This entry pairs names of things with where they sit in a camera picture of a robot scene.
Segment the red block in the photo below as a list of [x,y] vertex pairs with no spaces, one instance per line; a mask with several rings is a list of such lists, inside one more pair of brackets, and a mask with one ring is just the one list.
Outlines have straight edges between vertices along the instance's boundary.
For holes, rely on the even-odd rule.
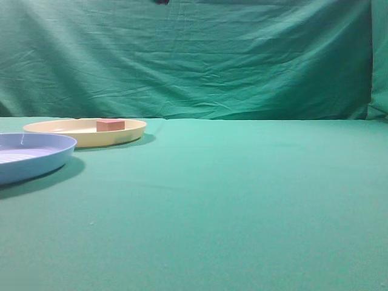
[[125,121],[120,119],[101,119],[97,121],[97,132],[112,132],[125,129]]

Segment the green cloth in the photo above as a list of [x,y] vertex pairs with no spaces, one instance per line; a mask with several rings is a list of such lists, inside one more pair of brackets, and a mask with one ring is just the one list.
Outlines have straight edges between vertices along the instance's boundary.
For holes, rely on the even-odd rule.
[[0,116],[365,118],[369,0],[2,0]]
[[387,124],[146,121],[137,142],[77,150],[51,175],[0,188],[0,290],[388,284]]
[[388,116],[388,1],[372,0],[373,91],[368,117]]

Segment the pink block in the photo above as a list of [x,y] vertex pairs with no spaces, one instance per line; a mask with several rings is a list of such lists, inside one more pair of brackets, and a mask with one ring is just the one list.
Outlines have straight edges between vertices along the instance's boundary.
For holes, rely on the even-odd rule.
[[112,132],[125,129],[125,121],[120,119],[101,119],[97,121],[97,132]]

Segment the green backdrop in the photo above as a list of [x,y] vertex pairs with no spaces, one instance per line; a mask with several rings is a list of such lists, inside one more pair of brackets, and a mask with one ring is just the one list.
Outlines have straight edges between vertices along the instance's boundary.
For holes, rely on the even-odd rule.
[[0,116],[367,114],[370,0],[1,4]]
[[388,115],[388,0],[372,0],[373,91],[369,118]]

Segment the yellow plate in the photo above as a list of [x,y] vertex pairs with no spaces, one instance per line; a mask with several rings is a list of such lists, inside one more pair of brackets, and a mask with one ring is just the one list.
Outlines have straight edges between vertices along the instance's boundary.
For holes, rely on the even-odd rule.
[[56,133],[77,140],[80,147],[104,147],[139,139],[144,134],[147,123],[134,119],[125,121],[125,129],[111,132],[97,132],[96,122],[101,118],[60,119],[38,122],[23,127],[25,132]]

